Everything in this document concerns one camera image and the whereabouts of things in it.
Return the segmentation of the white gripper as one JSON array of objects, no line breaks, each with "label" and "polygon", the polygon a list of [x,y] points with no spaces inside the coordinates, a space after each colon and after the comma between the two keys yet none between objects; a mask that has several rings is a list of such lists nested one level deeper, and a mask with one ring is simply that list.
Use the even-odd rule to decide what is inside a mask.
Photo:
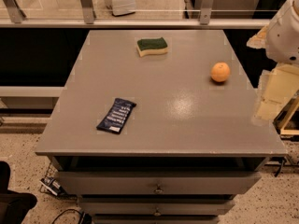
[{"label": "white gripper", "polygon": [[251,121],[264,126],[272,123],[299,91],[299,0],[287,0],[247,46],[265,48],[266,56],[278,63],[271,71],[262,72],[256,91]]}]

